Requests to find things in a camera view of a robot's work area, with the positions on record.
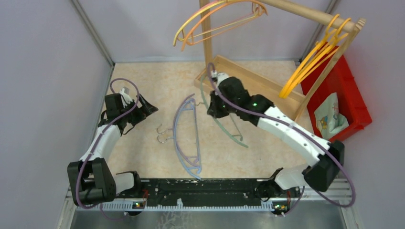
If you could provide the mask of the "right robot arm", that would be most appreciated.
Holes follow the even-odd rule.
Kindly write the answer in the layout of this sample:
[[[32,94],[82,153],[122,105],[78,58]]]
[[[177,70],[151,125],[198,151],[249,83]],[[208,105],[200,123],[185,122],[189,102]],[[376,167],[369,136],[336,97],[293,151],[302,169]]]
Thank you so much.
[[[213,73],[209,79],[215,89],[210,92],[208,115],[222,118],[235,114],[277,136],[305,159],[305,164],[280,168],[270,177],[269,191],[273,196],[280,197],[292,187],[305,185],[318,192],[328,190],[340,171],[345,148],[342,142],[331,143],[310,133],[263,95],[250,95],[236,77]]]

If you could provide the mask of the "green hanger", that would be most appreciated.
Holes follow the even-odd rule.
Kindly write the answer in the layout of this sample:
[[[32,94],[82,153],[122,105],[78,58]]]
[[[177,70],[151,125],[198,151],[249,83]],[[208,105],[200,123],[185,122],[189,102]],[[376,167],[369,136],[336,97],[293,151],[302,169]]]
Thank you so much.
[[[200,78],[200,83],[199,83],[199,87],[200,87],[200,94],[201,94],[201,98],[202,98],[202,102],[205,106],[205,108],[208,110],[209,105],[205,96],[205,92],[203,90],[203,80],[206,78],[206,74],[204,73],[201,78]],[[249,148],[248,145],[246,145],[245,143],[243,143],[243,135],[241,133],[241,131],[239,130],[235,120],[233,119],[232,116],[230,116],[232,123],[234,124],[236,130],[238,131],[238,134],[233,135],[231,134],[217,119],[213,118],[214,122],[217,124],[217,126],[231,139],[233,140],[235,143],[237,143],[238,145],[244,147],[244,148]]]

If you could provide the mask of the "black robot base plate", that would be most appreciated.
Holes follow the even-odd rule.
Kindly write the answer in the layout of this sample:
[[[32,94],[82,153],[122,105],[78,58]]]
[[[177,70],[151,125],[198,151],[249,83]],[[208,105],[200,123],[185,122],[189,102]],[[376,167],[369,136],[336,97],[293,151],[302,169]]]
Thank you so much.
[[[118,198],[143,198],[148,207],[244,207],[260,206],[272,198],[297,198],[300,189],[281,190],[267,178],[181,179],[150,178],[138,189],[128,189]]]

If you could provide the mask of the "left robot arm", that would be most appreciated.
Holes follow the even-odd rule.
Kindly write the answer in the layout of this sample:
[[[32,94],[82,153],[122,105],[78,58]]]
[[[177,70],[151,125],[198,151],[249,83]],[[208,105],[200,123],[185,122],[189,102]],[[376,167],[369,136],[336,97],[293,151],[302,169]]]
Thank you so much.
[[[126,135],[126,126],[137,125],[157,112],[158,108],[142,95],[132,99],[125,92],[105,96],[105,105],[90,147],[78,161],[69,163],[67,167],[73,201],[76,206],[85,209],[111,202],[124,191],[133,198],[143,191],[136,171],[112,175],[107,160],[117,141]]]

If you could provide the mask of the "blue hanger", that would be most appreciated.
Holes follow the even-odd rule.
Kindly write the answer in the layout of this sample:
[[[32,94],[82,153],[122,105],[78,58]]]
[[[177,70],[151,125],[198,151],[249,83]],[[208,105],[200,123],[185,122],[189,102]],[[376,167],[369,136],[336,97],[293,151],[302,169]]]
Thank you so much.
[[[202,166],[201,167],[194,167],[194,166],[192,166],[192,165],[190,165],[185,159],[183,159],[183,157],[182,156],[178,156],[178,153],[176,152],[176,154],[177,154],[177,157],[178,157],[178,159],[179,159],[179,161],[180,161],[180,163],[181,163],[181,165],[183,166],[183,168],[186,170],[186,172],[190,175],[190,176],[192,176],[193,178],[195,178],[195,179],[197,179],[197,180],[201,180],[201,178],[200,178],[200,176],[199,176],[199,174],[201,173],[201,170],[202,170]],[[197,154],[195,155],[195,156],[187,156],[187,157],[192,157],[192,158],[190,158],[190,160],[191,160],[191,162],[194,162],[194,160],[195,160],[195,158],[194,157],[196,157],[197,156]]]

